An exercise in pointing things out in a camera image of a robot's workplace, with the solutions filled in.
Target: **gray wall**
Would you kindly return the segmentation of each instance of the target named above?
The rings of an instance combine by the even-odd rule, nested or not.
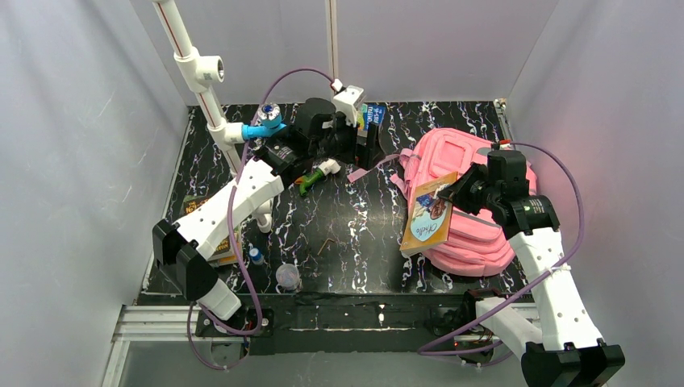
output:
[[[140,288],[186,109],[129,2],[0,8],[2,384],[90,387]]]
[[[149,0],[131,0],[144,28],[187,105],[197,105],[173,59],[173,49]],[[226,69],[215,87],[221,103],[259,103],[286,71],[313,67],[332,74],[324,0],[178,0],[181,17],[201,55],[220,55]],[[320,75],[295,74],[271,93],[271,101],[329,98]]]
[[[221,55],[222,103],[256,103],[297,67],[364,87],[370,101],[492,100],[506,97],[558,0],[178,0],[194,44]],[[131,0],[188,105],[196,105],[149,0]],[[317,75],[296,74],[276,102],[329,97]]]
[[[550,148],[582,189],[573,274],[625,351],[615,385],[682,385],[683,23],[680,2],[561,0],[508,103],[514,137]],[[552,161],[532,163],[570,244],[570,187]]]
[[[557,0],[338,0],[340,79],[371,101],[505,98]]]
[[[199,351],[209,358],[208,343]],[[217,347],[213,358],[231,364],[230,346]],[[527,384],[515,358],[480,372],[428,359],[415,353],[292,353],[252,356],[229,373],[208,369],[195,359],[187,342],[131,343],[121,386],[185,387],[188,385],[298,387],[523,387]]]

